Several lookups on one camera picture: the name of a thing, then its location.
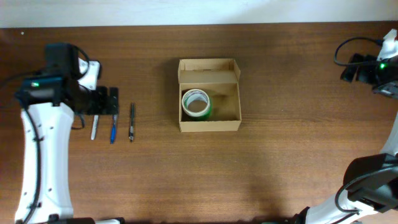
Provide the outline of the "black and grey marker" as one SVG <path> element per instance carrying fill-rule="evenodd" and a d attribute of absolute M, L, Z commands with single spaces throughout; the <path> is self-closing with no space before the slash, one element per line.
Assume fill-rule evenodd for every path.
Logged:
<path fill-rule="evenodd" d="M 97 129 L 98 129 L 98 121 L 99 121 L 99 116 L 96 114 L 93 117 L 93 125 L 92 125 L 92 129 L 91 129 L 90 139 L 92 141 L 94 141 L 95 138 L 96 138 L 96 132 L 97 132 Z"/>

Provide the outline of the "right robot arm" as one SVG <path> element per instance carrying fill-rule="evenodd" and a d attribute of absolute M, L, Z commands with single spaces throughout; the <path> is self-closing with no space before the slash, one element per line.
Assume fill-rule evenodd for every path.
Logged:
<path fill-rule="evenodd" d="M 354 54 L 340 78 L 372 86 L 374 93 L 397 98 L 397 54 Z M 397 125 L 379 154 L 359 157 L 348 166 L 337 193 L 294 215 L 291 223 L 353 223 L 397 210 Z"/>

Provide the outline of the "green tape roll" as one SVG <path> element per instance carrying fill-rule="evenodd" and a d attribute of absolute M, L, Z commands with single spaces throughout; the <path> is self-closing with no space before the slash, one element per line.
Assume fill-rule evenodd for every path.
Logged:
<path fill-rule="evenodd" d="M 212 102 L 204 95 L 195 94 L 185 100 L 188 116 L 194 121 L 204 121 L 210 117 Z"/>

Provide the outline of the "beige masking tape roll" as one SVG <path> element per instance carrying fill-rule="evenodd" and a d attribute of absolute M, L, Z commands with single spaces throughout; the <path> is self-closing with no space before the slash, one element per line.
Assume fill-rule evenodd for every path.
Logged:
<path fill-rule="evenodd" d="M 211 111 L 211 100 L 208 94 L 201 89 L 188 90 L 182 96 L 182 108 L 192 118 L 208 116 Z"/>

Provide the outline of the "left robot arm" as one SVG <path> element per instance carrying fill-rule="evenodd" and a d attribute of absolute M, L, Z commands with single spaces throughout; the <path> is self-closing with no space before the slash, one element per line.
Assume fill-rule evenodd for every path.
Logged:
<path fill-rule="evenodd" d="M 117 120 L 119 90 L 98 86 L 101 64 L 76 45 L 45 46 L 45 67 L 15 97 L 24 127 L 24 171 L 15 223 L 94 223 L 75 218 L 68 186 L 68 147 L 75 116 Z"/>

